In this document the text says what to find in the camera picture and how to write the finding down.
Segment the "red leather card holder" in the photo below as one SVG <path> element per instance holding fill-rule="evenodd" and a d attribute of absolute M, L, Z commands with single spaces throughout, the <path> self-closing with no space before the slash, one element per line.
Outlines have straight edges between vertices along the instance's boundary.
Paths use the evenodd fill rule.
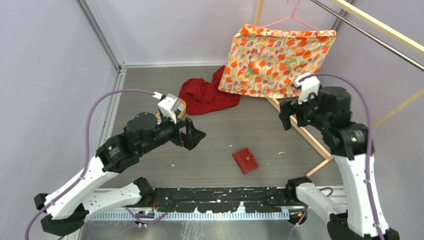
<path fill-rule="evenodd" d="M 244 175 L 256 170 L 259 167 L 253 153 L 248 147 L 234 152 L 232 157 Z"/>

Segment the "yellow oval tray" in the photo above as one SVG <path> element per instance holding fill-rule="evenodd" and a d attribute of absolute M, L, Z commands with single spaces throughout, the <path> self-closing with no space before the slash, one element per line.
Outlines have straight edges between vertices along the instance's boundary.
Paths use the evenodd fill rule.
<path fill-rule="evenodd" d="M 171 99 L 167 97 L 158 103 L 158 108 L 159 112 L 156 114 L 158 119 L 170 118 L 175 122 L 186 113 L 187 104 L 180 98 Z"/>

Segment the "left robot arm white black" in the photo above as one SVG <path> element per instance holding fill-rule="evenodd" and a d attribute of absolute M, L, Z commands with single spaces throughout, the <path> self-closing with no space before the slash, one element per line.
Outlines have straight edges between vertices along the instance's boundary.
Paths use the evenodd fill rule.
<path fill-rule="evenodd" d="M 206 133 L 196 129 L 190 118 L 173 121 L 163 117 L 158 121 L 152 113 L 137 114 L 122 133 L 100 146 L 87 165 L 60 189 L 34 197 L 37 209 L 46 213 L 40 221 L 43 231 L 64 237 L 103 212 L 135 204 L 148 207 L 155 191 L 143 177 L 118 190 L 103 194 L 94 191 L 168 142 L 192 150 L 205 137 Z"/>

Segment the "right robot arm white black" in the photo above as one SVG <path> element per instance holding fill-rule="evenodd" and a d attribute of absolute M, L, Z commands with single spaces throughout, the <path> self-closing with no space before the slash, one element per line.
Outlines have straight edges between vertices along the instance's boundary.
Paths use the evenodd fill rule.
<path fill-rule="evenodd" d="M 367 154 L 368 128 L 351 121 L 350 106 L 350 94 L 337 86 L 280 101 L 279 118 L 285 130 L 295 116 L 299 127 L 312 126 L 321 132 L 342 176 L 346 206 L 331 200 L 307 177 L 288 180 L 285 198 L 291 205 L 312 208 L 333 240 L 397 240 L 400 235 L 388 226 L 380 206 L 375 159 Z"/>

